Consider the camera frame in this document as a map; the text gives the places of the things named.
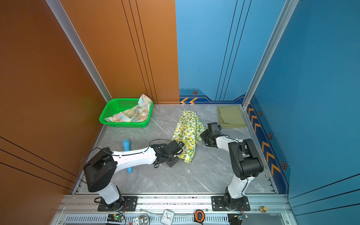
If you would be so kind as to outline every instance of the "orange panel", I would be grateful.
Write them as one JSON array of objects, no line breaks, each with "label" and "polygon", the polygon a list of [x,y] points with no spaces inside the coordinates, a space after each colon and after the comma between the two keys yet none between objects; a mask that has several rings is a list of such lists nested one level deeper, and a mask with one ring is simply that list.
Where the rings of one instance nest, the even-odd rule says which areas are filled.
[{"label": "orange panel", "polygon": [[61,4],[111,96],[138,98],[144,93],[153,99],[139,67],[141,54],[134,49],[132,40],[138,44],[137,37],[129,31],[126,17],[131,25],[132,16],[125,16],[121,1],[61,0]]},{"label": "orange panel", "polygon": [[179,102],[174,0],[61,3],[113,98]]},{"label": "orange panel", "polygon": [[175,0],[130,2],[131,5],[138,6],[158,101],[178,104],[179,68]]},{"label": "orange panel", "polygon": [[[0,2],[0,136],[76,173],[106,102],[45,0]],[[0,224],[49,224],[76,177],[0,139]]]},{"label": "orange panel", "polygon": [[48,225],[69,190],[0,164],[3,225]]}]

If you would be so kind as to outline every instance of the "folded towel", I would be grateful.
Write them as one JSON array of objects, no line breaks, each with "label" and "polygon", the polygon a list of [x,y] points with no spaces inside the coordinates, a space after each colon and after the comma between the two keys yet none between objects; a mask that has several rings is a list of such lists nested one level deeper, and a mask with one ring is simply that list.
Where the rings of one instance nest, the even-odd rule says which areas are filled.
[{"label": "folded towel", "polygon": [[246,127],[246,122],[238,105],[217,106],[217,118],[224,129]]},{"label": "folded towel", "polygon": [[178,157],[185,162],[191,163],[195,153],[196,143],[201,140],[200,134],[205,130],[204,125],[199,120],[194,111],[184,110],[176,126],[173,140],[182,141],[185,146],[183,152]]},{"label": "folded towel", "polygon": [[105,118],[105,120],[107,122],[143,122],[149,117],[151,103],[151,99],[142,94],[137,106]]}]

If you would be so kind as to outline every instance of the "orange tape measure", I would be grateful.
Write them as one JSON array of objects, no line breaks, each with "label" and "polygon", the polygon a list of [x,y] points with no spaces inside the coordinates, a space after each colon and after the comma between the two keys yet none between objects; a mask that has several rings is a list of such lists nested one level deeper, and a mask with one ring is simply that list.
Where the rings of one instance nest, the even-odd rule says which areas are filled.
[{"label": "orange tape measure", "polygon": [[194,222],[198,222],[200,224],[202,224],[205,220],[205,214],[202,210],[197,210],[196,212],[194,212]]}]

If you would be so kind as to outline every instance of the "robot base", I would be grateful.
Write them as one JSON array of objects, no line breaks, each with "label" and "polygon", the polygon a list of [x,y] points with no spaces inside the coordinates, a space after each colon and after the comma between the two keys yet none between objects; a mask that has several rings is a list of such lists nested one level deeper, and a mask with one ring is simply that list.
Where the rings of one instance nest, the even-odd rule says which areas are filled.
[{"label": "robot base", "polygon": [[239,204],[238,204],[237,208],[234,210],[230,210],[226,206],[224,196],[211,196],[211,199],[212,199],[212,210],[213,211],[241,211],[240,208],[243,211],[250,211],[250,205],[246,204],[246,202],[249,202],[249,200],[246,196],[236,199],[239,201]]},{"label": "robot base", "polygon": [[225,190],[224,196],[212,196],[213,211],[250,211],[249,200],[246,196],[241,198],[231,198],[228,188]]},{"label": "robot base", "polygon": [[99,202],[98,211],[99,212],[109,212],[109,211],[124,211],[125,210],[125,203],[126,203],[126,211],[134,212],[136,205],[138,203],[137,196],[125,196],[122,197],[122,200],[117,200],[114,203],[106,204],[105,200],[101,198]]}]

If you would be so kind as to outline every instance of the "clock face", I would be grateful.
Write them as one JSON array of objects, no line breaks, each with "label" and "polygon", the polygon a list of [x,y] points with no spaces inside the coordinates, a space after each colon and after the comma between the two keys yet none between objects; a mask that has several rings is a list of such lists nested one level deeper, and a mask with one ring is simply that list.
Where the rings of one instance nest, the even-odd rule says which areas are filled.
[{"label": "clock face", "polygon": [[170,212],[169,210],[164,210],[161,217],[161,223],[165,225],[171,225],[173,219],[174,219],[174,213]]}]

